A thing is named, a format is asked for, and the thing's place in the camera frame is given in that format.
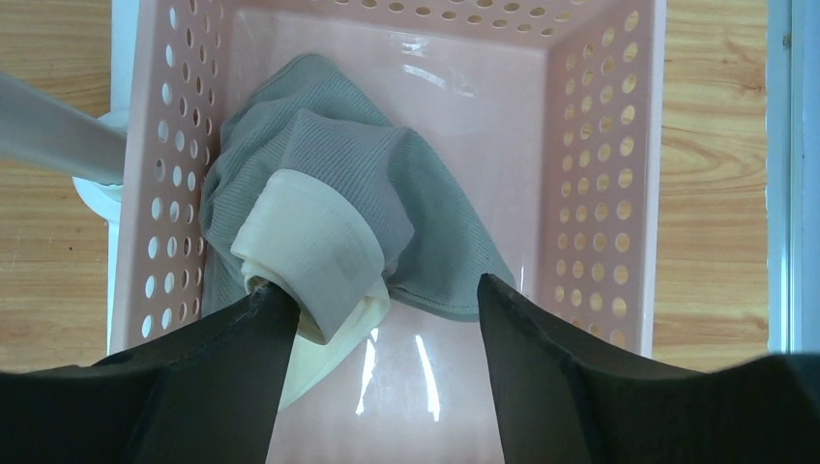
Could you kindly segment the grey underwear white waistband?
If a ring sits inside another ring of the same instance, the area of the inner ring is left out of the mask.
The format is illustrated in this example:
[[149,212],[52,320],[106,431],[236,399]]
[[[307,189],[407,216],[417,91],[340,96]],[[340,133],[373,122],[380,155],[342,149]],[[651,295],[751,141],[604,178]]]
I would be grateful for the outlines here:
[[222,125],[200,228],[203,315],[269,284],[299,306],[281,408],[368,339],[392,302],[474,322],[480,277],[514,281],[431,146],[317,54],[294,58]]

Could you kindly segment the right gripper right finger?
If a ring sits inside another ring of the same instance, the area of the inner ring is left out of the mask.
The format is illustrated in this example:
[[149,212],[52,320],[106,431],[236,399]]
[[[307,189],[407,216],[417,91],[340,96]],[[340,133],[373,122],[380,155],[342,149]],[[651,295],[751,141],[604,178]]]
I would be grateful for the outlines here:
[[815,463],[819,358],[699,373],[633,354],[495,275],[480,326],[509,463]]

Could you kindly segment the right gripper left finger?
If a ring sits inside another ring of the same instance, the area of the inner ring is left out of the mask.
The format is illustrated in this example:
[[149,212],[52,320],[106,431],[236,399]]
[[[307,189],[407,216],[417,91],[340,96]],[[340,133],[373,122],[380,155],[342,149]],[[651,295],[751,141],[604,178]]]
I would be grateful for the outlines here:
[[268,284],[90,365],[1,376],[5,463],[262,463],[300,311]]

